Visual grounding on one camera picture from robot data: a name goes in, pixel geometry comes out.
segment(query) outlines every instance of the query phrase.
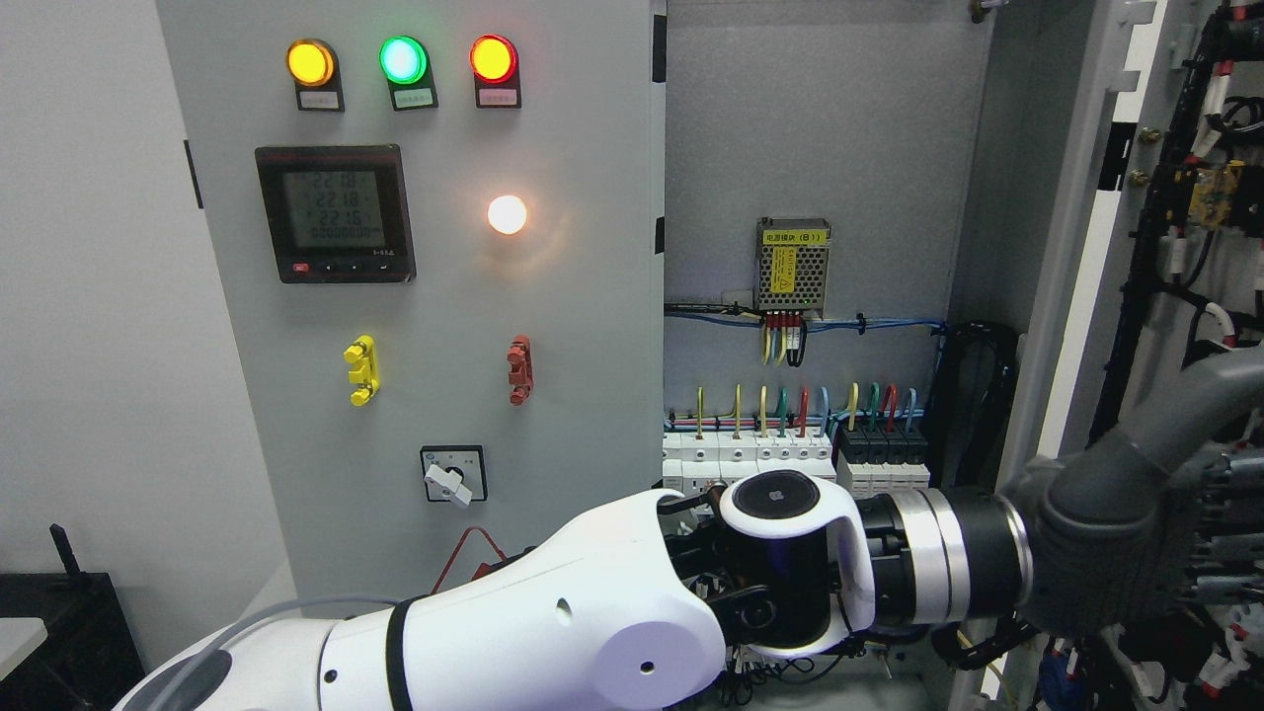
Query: white wall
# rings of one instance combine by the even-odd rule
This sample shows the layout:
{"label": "white wall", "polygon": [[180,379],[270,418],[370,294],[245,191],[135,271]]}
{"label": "white wall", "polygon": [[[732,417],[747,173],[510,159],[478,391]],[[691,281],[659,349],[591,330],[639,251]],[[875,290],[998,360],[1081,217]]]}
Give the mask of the white wall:
{"label": "white wall", "polygon": [[152,0],[0,1],[0,571],[62,524],[153,665],[293,582]]}

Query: yellow indicator light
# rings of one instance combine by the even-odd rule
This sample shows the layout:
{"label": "yellow indicator light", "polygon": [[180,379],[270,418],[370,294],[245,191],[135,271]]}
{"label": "yellow indicator light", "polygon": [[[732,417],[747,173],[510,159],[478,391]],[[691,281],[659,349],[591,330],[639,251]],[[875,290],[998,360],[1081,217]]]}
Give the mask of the yellow indicator light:
{"label": "yellow indicator light", "polygon": [[291,44],[286,65],[295,81],[303,86],[322,86],[334,78],[334,52],[319,39],[300,39]]}

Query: white indicator light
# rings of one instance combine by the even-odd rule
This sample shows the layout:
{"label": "white indicator light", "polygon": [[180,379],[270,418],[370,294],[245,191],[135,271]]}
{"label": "white indicator light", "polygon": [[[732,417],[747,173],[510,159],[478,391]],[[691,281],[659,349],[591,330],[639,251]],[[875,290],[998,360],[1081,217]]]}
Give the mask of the white indicator light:
{"label": "white indicator light", "polygon": [[501,234],[518,234],[527,224],[527,205],[517,195],[502,195],[487,206],[487,221]]}

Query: green indicator light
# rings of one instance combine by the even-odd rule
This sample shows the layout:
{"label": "green indicator light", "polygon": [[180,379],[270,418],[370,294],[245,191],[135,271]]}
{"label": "green indicator light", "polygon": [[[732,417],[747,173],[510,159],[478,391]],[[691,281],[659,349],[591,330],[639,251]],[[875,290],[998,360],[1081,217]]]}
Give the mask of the green indicator light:
{"label": "green indicator light", "polygon": [[378,62],[387,78],[396,83],[415,83],[426,73],[426,49],[411,37],[392,37],[382,43]]}

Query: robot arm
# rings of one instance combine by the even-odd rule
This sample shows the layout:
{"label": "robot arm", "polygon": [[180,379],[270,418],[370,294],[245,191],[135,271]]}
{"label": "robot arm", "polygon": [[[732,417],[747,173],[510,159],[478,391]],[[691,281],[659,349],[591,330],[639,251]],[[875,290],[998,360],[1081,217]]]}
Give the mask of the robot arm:
{"label": "robot arm", "polygon": [[[116,711],[157,711],[177,673],[188,676],[185,701],[162,711],[661,708],[705,688],[733,644],[801,657],[873,626],[1015,609],[1078,636],[1182,596],[1258,584],[1232,560],[1254,549],[1224,539],[1264,530],[1264,512],[1218,524],[1206,514],[1208,502],[1222,512],[1243,497],[1260,509],[1264,459],[1182,464],[1261,400],[1264,352],[1197,364],[1169,392],[1182,397],[1146,404],[1079,457],[1029,467],[1004,496],[930,490],[857,502],[789,469],[695,498],[631,496],[449,592],[345,621],[274,621],[181,672],[193,648]],[[688,535],[660,533],[660,516],[698,505],[715,515]],[[1217,584],[1187,579],[1191,558],[1220,566],[1224,574],[1205,576]],[[683,581],[699,576],[723,586],[695,595]]]}

